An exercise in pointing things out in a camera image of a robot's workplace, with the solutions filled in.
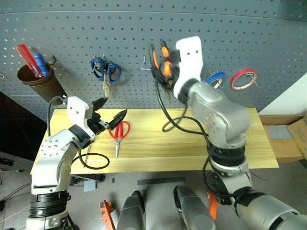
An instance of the metal hook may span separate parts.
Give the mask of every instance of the metal hook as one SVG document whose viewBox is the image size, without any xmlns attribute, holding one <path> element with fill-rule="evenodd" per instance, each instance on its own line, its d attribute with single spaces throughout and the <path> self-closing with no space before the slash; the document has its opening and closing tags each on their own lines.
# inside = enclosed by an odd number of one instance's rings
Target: metal hook
<svg viewBox="0 0 307 230">
<path fill-rule="evenodd" d="M 253 79 L 257 87 L 262 88 L 261 86 L 257 84 L 254 73 L 246 73 L 246 75 L 249 75 Z"/>
<path fill-rule="evenodd" d="M 142 66 L 141 66 L 141 69 L 142 69 L 142 70 L 151 70 L 151 69 L 143 68 L 143 65 L 146 63 L 146 56 L 143 55 L 143 58 L 144 58 L 144 61 L 143 61 L 143 64 L 142 64 Z"/>
<path fill-rule="evenodd" d="M 213 73 L 211 73 L 211 70 L 209 70 L 209 72 L 210 72 L 210 74 L 211 74 L 211 75 L 214 75 L 214 74 L 217 74 L 219 71 L 218 71 L 218 70 L 216 70 L 216 72 L 215 72 L 215 71 L 213 71 Z"/>
<path fill-rule="evenodd" d="M 56 57 L 53 54 L 52 54 L 52 57 L 53 57 L 53 63 L 49 64 L 50 66 L 53 66 L 57 61 Z"/>
<path fill-rule="evenodd" d="M 97 54 L 93 54 L 93 58 L 100 58 L 100 57 L 98 57 Z M 95 71 L 95 69 L 96 69 L 96 65 L 97 65 L 97 62 L 95 62 L 95 65 L 94 65 L 92 71 L 90 71 L 89 75 L 90 75 L 91 73 L 94 73 L 94 71 Z"/>
</svg>

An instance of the red tape roll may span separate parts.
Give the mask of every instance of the red tape roll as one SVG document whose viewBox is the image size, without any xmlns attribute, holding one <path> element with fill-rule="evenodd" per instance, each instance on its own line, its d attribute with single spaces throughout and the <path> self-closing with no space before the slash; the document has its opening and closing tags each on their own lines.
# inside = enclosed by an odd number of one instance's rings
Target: red tape roll
<svg viewBox="0 0 307 230">
<path fill-rule="evenodd" d="M 246 85 L 237 86 L 237 87 L 234 86 L 235 81 L 239 77 L 244 76 L 245 74 L 253 74 L 254 78 L 249 83 L 247 83 Z M 230 81 L 230 85 L 231 85 L 231 88 L 233 90 L 241 91 L 241 90 L 245 90 L 245 89 L 249 88 L 250 86 L 252 86 L 255 83 L 256 80 L 257 80 L 257 73 L 255 72 L 255 70 L 253 70 L 253 69 L 244 69 L 244 70 L 240 71 L 239 73 L 237 73 L 235 76 L 233 76 L 233 78 Z"/>
</svg>

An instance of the pen holder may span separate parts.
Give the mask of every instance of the pen holder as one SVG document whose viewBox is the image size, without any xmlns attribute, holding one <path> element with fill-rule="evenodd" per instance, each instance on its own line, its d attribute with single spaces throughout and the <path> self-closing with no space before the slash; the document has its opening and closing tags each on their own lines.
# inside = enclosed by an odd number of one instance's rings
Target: pen holder
<svg viewBox="0 0 307 230">
<path fill-rule="evenodd" d="M 36 78 L 34 73 L 28 68 L 27 65 L 23 66 L 18 72 L 17 77 L 23 82 L 23 84 L 28 85 L 38 93 L 46 102 L 55 96 L 67 96 L 63 90 L 61 84 L 54 76 L 54 70 L 47 64 L 47 69 L 50 70 L 47 76 L 43 78 Z M 54 101 L 53 105 L 62 104 L 60 99 Z"/>
</svg>

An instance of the blue tape roll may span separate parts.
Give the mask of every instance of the blue tape roll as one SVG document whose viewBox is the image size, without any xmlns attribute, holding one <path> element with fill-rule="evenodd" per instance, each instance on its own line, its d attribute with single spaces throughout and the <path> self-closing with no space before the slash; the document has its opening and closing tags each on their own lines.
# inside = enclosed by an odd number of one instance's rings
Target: blue tape roll
<svg viewBox="0 0 307 230">
<path fill-rule="evenodd" d="M 212 76 L 208 77 L 208 79 L 205 81 L 209 85 L 216 82 L 216 84 L 212 85 L 215 89 L 218 88 L 220 85 L 223 84 L 223 82 L 226 80 L 227 75 L 225 72 L 218 72 L 216 74 L 213 74 Z"/>
</svg>

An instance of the wooden board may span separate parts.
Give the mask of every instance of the wooden board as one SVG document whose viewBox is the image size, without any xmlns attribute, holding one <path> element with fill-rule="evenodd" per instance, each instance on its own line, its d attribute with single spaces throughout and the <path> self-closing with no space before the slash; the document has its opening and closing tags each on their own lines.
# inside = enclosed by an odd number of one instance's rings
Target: wooden board
<svg viewBox="0 0 307 230">
<path fill-rule="evenodd" d="M 247 109 L 252 117 L 252 125 L 247 133 L 246 156 L 250 168 L 278 168 L 278 163 L 265 134 L 256 109 Z M 121 109 L 100 109 L 98 113 L 104 121 L 111 121 Z M 180 116 L 182 109 L 169 109 L 172 117 Z M 207 158 L 206 143 L 201 135 L 184 133 L 173 129 L 163 133 L 162 126 L 167 118 L 160 109 L 129 109 L 125 117 L 131 125 L 130 133 L 120 144 L 118 158 L 115 159 L 115 141 L 108 132 L 99 134 L 90 152 L 102 153 L 109 157 L 110 165 L 102 170 L 84 168 L 80 161 L 71 167 L 72 174 L 149 172 L 201 170 Z M 66 109 L 56 109 L 51 119 L 51 134 L 72 125 Z M 181 126 L 199 130 L 192 121 L 185 120 Z M 87 163 L 94 167 L 105 164 L 106 160 L 89 156 Z"/>
</svg>

